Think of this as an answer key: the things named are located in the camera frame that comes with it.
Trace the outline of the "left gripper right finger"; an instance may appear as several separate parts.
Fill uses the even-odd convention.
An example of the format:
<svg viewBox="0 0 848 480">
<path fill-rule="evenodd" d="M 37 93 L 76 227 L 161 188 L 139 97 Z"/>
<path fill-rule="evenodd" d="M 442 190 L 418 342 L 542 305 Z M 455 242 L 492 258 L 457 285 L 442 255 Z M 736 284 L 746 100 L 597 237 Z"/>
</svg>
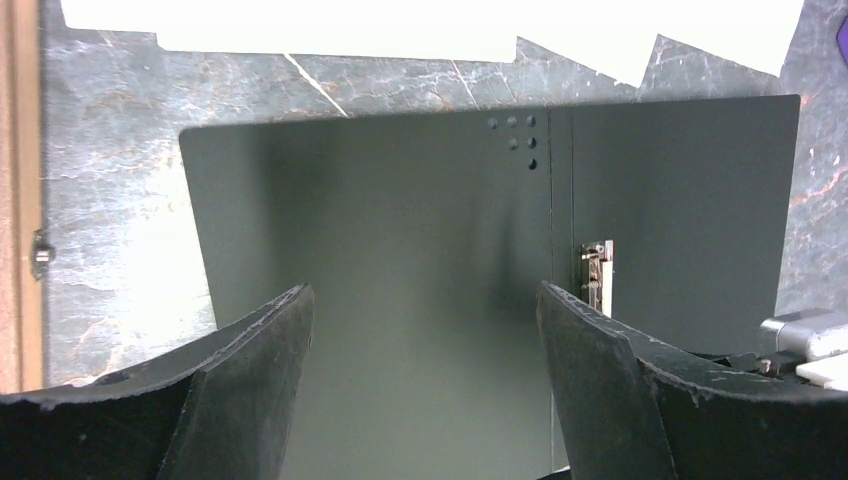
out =
<svg viewBox="0 0 848 480">
<path fill-rule="evenodd" d="M 543 282 L 537 324 L 574 479 L 843 479 L 843 392 L 733 369 Z"/>
</svg>

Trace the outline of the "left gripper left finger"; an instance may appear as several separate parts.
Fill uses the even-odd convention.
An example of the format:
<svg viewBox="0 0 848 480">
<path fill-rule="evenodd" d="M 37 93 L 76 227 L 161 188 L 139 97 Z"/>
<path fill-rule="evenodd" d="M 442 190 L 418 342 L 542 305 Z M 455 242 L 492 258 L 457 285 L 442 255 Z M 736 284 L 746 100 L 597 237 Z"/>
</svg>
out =
<svg viewBox="0 0 848 480">
<path fill-rule="evenodd" d="M 298 285 L 211 334 L 84 386 L 1 398 L 5 479 L 277 479 L 310 350 Z"/>
</svg>

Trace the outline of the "teal folder black inside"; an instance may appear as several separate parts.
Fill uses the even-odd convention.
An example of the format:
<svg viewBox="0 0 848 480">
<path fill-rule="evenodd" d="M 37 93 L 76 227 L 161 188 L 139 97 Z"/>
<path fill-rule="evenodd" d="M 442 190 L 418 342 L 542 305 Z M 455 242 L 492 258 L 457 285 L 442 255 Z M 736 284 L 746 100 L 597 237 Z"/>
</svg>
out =
<svg viewBox="0 0 848 480">
<path fill-rule="evenodd" d="M 737 353 L 774 313 L 798 95 L 188 128 L 215 318 L 316 296 L 286 479 L 532 479 L 565 461 L 536 323 L 614 244 L 613 315 Z"/>
</svg>

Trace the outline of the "printed paper sheet top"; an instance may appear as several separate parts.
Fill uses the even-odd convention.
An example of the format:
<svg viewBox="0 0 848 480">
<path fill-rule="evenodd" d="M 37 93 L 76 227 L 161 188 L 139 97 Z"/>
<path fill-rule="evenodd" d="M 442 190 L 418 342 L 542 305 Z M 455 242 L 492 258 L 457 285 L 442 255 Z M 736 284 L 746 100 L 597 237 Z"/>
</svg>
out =
<svg viewBox="0 0 848 480">
<path fill-rule="evenodd" d="M 773 76 L 800 1 L 532 1 L 518 37 L 630 86 L 641 85 L 663 36 Z"/>
</svg>

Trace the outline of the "white paper sheet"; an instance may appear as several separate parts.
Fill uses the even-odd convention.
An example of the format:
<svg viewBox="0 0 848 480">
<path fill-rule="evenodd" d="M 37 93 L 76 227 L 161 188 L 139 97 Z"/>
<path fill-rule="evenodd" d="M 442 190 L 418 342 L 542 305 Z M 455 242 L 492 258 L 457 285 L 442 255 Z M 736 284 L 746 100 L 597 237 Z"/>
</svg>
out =
<svg viewBox="0 0 848 480">
<path fill-rule="evenodd" d="M 501 27 L 408 18 L 409 1 L 63 1 L 67 27 L 151 33 L 166 51 L 509 63 Z"/>
</svg>

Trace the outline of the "metal folder clip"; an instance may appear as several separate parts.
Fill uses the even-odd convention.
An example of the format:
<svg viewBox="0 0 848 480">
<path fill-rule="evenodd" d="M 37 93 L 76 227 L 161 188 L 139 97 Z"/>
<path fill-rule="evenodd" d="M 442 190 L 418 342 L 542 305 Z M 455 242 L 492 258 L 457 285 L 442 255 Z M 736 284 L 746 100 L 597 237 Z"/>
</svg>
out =
<svg viewBox="0 0 848 480">
<path fill-rule="evenodd" d="M 581 299 L 607 317 L 613 314 L 614 242 L 585 243 L 580 250 Z"/>
</svg>

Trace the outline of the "wooden chessboard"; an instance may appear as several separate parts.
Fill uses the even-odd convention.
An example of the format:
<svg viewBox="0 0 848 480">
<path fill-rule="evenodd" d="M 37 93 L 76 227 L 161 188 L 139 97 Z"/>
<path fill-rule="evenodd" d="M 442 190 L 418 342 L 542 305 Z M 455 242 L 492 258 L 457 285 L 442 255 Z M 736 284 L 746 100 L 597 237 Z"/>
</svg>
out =
<svg viewBox="0 0 848 480">
<path fill-rule="evenodd" d="M 43 387 L 43 232 L 40 4 L 1 4 L 1 390 Z"/>
</svg>

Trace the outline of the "purple metronome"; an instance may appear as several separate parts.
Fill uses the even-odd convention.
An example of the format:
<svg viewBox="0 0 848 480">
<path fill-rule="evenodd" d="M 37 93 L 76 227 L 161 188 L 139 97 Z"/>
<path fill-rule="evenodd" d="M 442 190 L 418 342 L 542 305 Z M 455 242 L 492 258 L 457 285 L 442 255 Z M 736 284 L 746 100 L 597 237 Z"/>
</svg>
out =
<svg viewBox="0 0 848 480">
<path fill-rule="evenodd" d="M 848 17 L 845 17 L 836 33 L 836 45 L 845 65 L 848 65 Z"/>
</svg>

